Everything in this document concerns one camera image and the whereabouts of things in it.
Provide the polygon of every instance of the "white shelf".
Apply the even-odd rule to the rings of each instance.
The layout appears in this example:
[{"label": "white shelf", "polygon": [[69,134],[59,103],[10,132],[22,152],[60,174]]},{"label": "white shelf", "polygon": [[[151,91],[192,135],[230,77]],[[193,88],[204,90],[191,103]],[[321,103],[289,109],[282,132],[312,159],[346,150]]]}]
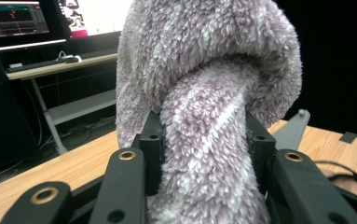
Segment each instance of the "white shelf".
[{"label": "white shelf", "polygon": [[87,98],[59,105],[48,110],[53,124],[57,125],[70,119],[76,119],[88,113],[106,108],[117,103],[115,90],[105,91]]}]

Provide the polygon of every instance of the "gray fleece blanket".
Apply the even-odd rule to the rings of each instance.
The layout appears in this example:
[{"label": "gray fleece blanket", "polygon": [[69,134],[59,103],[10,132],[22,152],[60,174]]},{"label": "gray fleece blanket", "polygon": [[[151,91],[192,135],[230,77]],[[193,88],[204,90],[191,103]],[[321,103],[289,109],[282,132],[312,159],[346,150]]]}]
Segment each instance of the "gray fleece blanket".
[{"label": "gray fleece blanket", "polygon": [[301,90],[295,28],[270,0],[134,0],[117,60],[117,135],[166,126],[151,223],[268,223],[245,111],[265,127]]}]

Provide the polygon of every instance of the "desk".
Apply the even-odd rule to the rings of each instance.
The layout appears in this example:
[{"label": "desk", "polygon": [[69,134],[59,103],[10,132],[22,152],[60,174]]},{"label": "desk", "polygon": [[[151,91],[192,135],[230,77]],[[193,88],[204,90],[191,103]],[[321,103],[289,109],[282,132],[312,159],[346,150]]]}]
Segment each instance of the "desk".
[{"label": "desk", "polygon": [[[274,133],[284,123],[283,120],[276,123],[269,131]],[[338,141],[341,136],[341,133],[307,127],[299,150],[314,160],[341,162],[357,171],[357,139],[347,144]],[[117,149],[117,134],[112,132],[0,183],[0,220],[24,191],[39,183],[63,181],[71,189],[77,189],[103,175],[110,156]]]},{"label": "desk", "polygon": [[110,105],[115,105],[117,103],[116,93],[115,90],[110,90],[78,101],[71,102],[69,104],[59,105],[53,108],[47,108],[44,99],[42,97],[41,91],[39,90],[39,87],[36,84],[35,79],[37,77],[62,73],[62,72],[66,72],[86,66],[96,65],[99,63],[112,62],[116,59],[117,59],[117,54],[109,54],[100,57],[85,59],[82,60],[81,63],[59,63],[50,66],[7,74],[9,80],[15,80],[15,79],[31,80],[36,97],[38,98],[38,102],[41,105],[45,120],[47,121],[50,132],[56,143],[57,151],[59,152],[60,155],[66,153],[67,150],[65,149],[65,146],[62,144],[62,140],[59,137],[55,125],[58,125],[70,119],[76,119],[88,113],[106,108]]}]

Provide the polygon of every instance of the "fuzzy fabric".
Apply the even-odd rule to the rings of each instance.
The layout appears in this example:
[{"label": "fuzzy fabric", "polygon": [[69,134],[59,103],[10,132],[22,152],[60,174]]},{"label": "fuzzy fabric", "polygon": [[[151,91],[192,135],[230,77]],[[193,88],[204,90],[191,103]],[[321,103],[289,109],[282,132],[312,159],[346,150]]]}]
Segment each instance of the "fuzzy fabric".
[{"label": "fuzzy fabric", "polygon": [[134,0],[117,59],[117,136],[166,126],[151,223],[268,223],[245,111],[265,127],[301,89],[295,28],[270,0]]}]

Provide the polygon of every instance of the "monitor screen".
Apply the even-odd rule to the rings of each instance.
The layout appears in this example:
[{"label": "monitor screen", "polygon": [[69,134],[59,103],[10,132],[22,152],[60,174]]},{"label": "monitor screen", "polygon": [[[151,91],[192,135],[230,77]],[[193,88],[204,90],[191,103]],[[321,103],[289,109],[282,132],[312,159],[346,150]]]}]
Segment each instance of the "monitor screen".
[{"label": "monitor screen", "polygon": [[22,49],[65,42],[65,28],[58,21],[60,9],[49,1],[0,1],[0,50]]},{"label": "monitor screen", "polygon": [[120,32],[131,0],[58,0],[72,38]]}]

